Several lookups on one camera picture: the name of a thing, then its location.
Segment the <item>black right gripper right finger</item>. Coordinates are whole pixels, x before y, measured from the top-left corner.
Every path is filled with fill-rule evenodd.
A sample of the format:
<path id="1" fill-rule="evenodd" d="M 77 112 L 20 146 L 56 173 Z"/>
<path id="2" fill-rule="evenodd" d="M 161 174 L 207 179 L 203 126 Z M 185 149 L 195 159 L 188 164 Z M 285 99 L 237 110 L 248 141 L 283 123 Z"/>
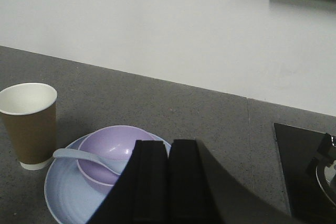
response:
<path id="1" fill-rule="evenodd" d="M 299 223 L 240 184 L 203 142 L 174 140 L 169 153 L 171 223 Z"/>

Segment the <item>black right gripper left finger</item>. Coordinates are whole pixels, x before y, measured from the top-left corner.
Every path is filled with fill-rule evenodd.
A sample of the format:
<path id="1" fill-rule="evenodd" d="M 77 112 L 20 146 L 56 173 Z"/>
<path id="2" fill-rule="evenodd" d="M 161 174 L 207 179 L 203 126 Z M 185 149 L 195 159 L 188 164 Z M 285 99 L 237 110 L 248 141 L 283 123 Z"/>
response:
<path id="1" fill-rule="evenodd" d="M 132 155 L 89 223 L 167 223 L 168 158 L 162 141 L 137 140 Z"/>

